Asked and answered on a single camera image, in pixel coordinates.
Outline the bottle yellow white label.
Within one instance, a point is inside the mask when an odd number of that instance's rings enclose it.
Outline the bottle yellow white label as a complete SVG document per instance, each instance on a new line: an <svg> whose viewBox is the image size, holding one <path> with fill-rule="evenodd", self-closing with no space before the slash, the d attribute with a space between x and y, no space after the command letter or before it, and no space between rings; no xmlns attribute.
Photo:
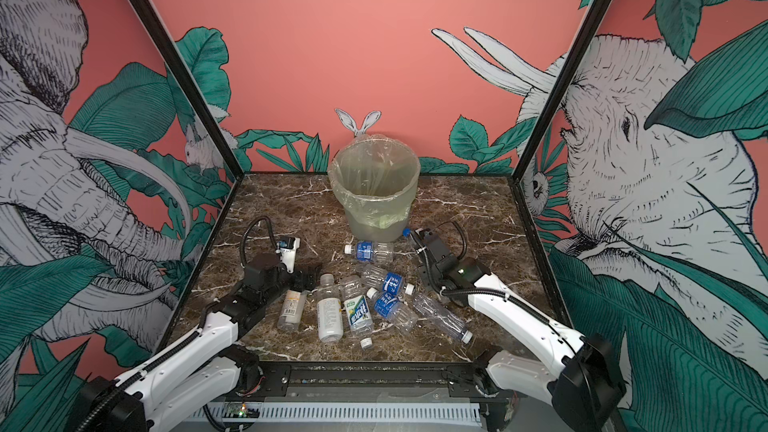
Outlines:
<svg viewBox="0 0 768 432"><path fill-rule="evenodd" d="M286 292L277 321L277 328L279 330L295 332L299 329L307 296L307 291L288 290Z"/></svg>

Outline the white opaque label bottle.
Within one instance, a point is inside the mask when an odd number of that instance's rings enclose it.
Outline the white opaque label bottle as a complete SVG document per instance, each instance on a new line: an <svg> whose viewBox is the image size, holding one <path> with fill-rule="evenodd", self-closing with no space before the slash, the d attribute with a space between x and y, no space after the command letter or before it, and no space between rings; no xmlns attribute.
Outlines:
<svg viewBox="0 0 768 432"><path fill-rule="evenodd" d="M338 342L343 337L344 327L340 293L332 274L320 276L315 299L319 340L322 343Z"/></svg>

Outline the bottle green white label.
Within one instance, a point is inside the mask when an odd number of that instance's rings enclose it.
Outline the bottle green white label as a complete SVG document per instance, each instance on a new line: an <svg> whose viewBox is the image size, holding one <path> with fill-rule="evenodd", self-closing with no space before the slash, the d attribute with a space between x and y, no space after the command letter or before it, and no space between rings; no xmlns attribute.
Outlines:
<svg viewBox="0 0 768 432"><path fill-rule="evenodd" d="M348 276L340 281L339 287L350 332L358 336L369 335L373 330L373 317L362 279L358 275Z"/></svg>

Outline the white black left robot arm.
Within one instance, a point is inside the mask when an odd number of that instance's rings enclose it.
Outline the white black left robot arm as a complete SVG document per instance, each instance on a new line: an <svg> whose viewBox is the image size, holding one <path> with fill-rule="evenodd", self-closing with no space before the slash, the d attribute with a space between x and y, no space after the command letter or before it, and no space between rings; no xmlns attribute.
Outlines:
<svg viewBox="0 0 768 432"><path fill-rule="evenodd" d="M298 239L268 238L270 250L253 257L239 244L242 279L203 308L194 328L117 378L84 386L66 430L169 431L222 395L258 392L268 371L241 339L287 292L315 289L322 271L297 262Z"/></svg>

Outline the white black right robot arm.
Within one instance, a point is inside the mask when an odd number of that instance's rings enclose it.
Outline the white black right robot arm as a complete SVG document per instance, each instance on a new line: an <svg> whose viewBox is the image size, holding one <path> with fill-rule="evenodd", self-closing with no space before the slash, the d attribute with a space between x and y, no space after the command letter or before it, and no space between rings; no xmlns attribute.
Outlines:
<svg viewBox="0 0 768 432"><path fill-rule="evenodd" d="M490 355L476 374L483 393L512 390L553 408L573 431L600 431L627 392L611 342L549 317L512 291L488 266L454 254L436 231L405 229L423 283L440 298L483 314L535 356Z"/></svg>

